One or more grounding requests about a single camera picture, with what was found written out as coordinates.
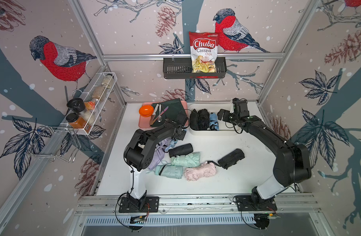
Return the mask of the light blue umbrella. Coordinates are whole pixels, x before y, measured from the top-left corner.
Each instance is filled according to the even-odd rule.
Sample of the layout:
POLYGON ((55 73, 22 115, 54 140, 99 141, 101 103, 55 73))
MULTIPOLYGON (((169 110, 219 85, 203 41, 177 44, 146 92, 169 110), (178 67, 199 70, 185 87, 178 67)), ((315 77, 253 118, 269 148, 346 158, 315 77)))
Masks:
POLYGON ((174 148, 177 142, 178 142, 177 139, 171 139, 168 143, 168 148, 174 148))

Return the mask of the blue patterned umbrella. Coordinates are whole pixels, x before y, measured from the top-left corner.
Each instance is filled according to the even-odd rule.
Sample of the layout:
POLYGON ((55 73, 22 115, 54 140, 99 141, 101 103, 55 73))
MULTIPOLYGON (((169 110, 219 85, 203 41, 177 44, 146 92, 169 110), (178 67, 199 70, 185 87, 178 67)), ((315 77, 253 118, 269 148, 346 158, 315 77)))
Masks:
POLYGON ((219 130, 218 117, 216 113, 210 113, 209 115, 209 129, 211 131, 219 130))

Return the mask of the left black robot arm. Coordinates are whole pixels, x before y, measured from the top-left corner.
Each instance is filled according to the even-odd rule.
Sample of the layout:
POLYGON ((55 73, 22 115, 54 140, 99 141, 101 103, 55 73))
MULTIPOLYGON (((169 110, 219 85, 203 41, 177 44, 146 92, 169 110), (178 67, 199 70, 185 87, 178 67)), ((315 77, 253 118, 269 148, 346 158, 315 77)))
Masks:
POLYGON ((145 170, 152 162, 157 145, 167 138, 183 140, 187 121, 188 116, 179 113, 175 120, 167 119, 163 125, 155 129, 135 131, 123 153, 123 159, 130 167, 132 175, 128 199, 139 202, 146 198, 145 170))

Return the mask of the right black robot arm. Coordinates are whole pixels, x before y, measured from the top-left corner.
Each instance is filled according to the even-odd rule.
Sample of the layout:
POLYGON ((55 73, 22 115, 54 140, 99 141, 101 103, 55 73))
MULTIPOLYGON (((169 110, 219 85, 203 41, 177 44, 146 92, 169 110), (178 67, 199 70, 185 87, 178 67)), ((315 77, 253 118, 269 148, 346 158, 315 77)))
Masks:
POLYGON ((234 98, 233 111, 221 109, 218 120, 238 126, 260 140, 275 155, 273 174, 261 185, 252 189, 251 199, 259 204, 274 198, 292 184, 311 178, 312 167, 305 145, 294 144, 269 128, 259 117, 251 116, 246 99, 234 98))

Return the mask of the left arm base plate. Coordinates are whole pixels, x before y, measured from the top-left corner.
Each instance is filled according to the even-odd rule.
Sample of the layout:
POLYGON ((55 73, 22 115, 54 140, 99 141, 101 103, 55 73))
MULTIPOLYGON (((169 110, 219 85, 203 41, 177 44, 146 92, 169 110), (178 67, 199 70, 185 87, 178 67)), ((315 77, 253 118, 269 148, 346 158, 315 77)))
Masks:
POLYGON ((118 204, 119 213, 137 213, 137 212, 158 212, 159 197, 143 196, 141 199, 135 199, 131 196, 122 197, 118 204))

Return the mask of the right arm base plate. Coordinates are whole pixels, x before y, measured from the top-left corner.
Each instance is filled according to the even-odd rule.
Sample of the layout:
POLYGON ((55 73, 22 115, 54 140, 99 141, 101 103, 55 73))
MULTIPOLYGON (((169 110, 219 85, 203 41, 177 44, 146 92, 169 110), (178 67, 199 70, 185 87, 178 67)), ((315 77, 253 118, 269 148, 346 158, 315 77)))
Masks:
POLYGON ((274 198, 253 200, 251 195, 236 195, 233 197, 238 211, 277 211, 274 198))

